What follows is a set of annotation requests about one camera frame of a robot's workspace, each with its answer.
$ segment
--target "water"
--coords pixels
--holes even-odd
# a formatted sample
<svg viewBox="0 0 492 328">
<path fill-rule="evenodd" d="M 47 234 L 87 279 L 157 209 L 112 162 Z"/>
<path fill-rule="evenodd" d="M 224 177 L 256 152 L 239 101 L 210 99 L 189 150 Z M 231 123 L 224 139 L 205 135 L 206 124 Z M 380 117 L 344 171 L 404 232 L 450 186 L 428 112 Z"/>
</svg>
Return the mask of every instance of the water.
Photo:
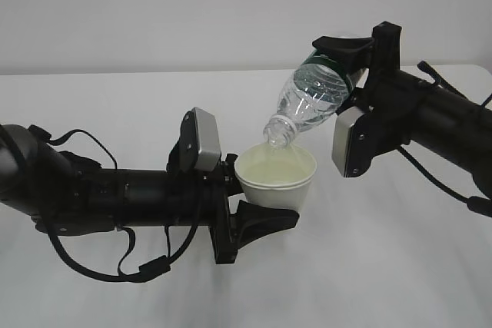
<svg viewBox="0 0 492 328">
<path fill-rule="evenodd" d="M 331 68 L 301 65 L 285 83 L 264 136 L 272 147 L 287 147 L 299 132 L 326 121 L 349 94 L 345 81 Z"/>
<path fill-rule="evenodd" d="M 341 77 L 324 65 L 302 65 L 282 91 L 278 113 L 294 118 L 299 132 L 326 121 L 350 94 Z"/>
<path fill-rule="evenodd" d="M 295 146 L 275 149 L 265 143 L 258 151 L 261 160 L 244 171 L 248 181 L 261 184 L 291 184 L 302 181 L 308 173 Z"/>
</svg>

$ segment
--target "cup rim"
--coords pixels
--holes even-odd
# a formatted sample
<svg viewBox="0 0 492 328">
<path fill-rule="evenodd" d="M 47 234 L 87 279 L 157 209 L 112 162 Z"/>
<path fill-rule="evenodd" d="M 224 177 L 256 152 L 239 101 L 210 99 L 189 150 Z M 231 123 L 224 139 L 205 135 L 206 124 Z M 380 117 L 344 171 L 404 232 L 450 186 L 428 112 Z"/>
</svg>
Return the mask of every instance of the cup rim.
<svg viewBox="0 0 492 328">
<path fill-rule="evenodd" d="M 260 146 L 262 144 L 264 144 L 264 143 L 256 144 L 256 145 L 250 147 L 249 149 L 247 149 L 244 153 L 246 153 L 246 152 L 250 151 L 251 149 L 253 149 L 253 148 L 257 147 L 257 146 Z M 316 170 L 317 170 L 317 162 L 316 162 L 316 159 L 314 158 L 314 155 L 311 154 L 311 152 L 309 152 L 309 150 L 304 149 L 303 147 L 300 147 L 300 146 L 294 145 L 294 144 L 292 144 L 292 146 L 294 146 L 295 148 L 297 148 L 297 149 L 303 151 L 305 154 L 307 154 L 308 157 L 312 160 L 312 162 L 314 164 L 312 172 L 306 178 L 304 178 L 302 180 L 299 180 L 299 181 L 291 182 L 291 183 L 288 183 L 288 184 L 265 184 L 265 183 L 262 183 L 262 182 L 248 181 L 248 180 L 245 180 L 238 173 L 237 166 L 234 164 L 234 172 L 236 173 L 236 177 L 238 178 L 238 180 L 241 183 L 246 184 L 249 187 L 256 188 L 258 190 L 275 190 L 275 189 L 276 190 L 290 190 L 290 189 L 294 189 L 294 188 L 297 188 L 297 187 L 301 187 L 301 186 L 305 185 L 306 183 L 311 182 L 311 180 L 312 180 L 312 178 L 313 178 L 313 176 L 314 176 L 314 174 L 316 173 Z M 241 155 L 238 157 L 238 159 L 236 159 L 236 163 L 241 159 Z"/>
</svg>

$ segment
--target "plastic water bottle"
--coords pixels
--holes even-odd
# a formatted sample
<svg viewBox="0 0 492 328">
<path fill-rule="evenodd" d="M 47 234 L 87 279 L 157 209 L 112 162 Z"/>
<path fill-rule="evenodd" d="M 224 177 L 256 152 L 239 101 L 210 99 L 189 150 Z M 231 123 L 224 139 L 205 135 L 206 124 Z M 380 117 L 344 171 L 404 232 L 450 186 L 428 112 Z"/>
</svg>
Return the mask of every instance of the plastic water bottle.
<svg viewBox="0 0 492 328">
<path fill-rule="evenodd" d="M 290 76 L 280 93 L 277 113 L 264 128 L 274 148 L 287 147 L 300 132 L 326 121 L 347 99 L 364 71 L 351 76 L 315 51 Z"/>
</svg>

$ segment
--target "bottle neck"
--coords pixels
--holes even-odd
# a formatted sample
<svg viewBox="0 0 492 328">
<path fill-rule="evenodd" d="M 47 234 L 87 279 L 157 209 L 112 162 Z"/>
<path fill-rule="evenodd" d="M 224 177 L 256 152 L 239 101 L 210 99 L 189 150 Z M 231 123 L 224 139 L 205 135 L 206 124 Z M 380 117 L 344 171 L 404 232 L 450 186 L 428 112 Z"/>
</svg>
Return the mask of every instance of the bottle neck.
<svg viewBox="0 0 492 328">
<path fill-rule="evenodd" d="M 275 114 L 264 128 L 264 136 L 270 146 L 286 148 L 298 135 L 295 123 L 284 115 Z"/>
</svg>

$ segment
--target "cable connector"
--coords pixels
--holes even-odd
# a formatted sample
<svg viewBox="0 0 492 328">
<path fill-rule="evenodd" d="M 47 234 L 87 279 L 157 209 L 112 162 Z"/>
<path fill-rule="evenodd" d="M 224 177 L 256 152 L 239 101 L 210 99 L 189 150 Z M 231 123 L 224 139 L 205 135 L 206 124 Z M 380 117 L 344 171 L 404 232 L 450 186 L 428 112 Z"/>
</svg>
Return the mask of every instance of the cable connector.
<svg viewBox="0 0 492 328">
<path fill-rule="evenodd" d="M 467 207 L 474 213 L 492 218 L 492 201 L 478 196 L 472 196 L 467 200 Z"/>
<path fill-rule="evenodd" d="M 160 276 L 171 270 L 171 264 L 169 263 L 168 257 L 162 255 L 157 259 L 153 259 L 148 263 L 142 264 L 138 267 L 138 270 L 140 270 L 140 273 L 144 275 Z"/>
</svg>

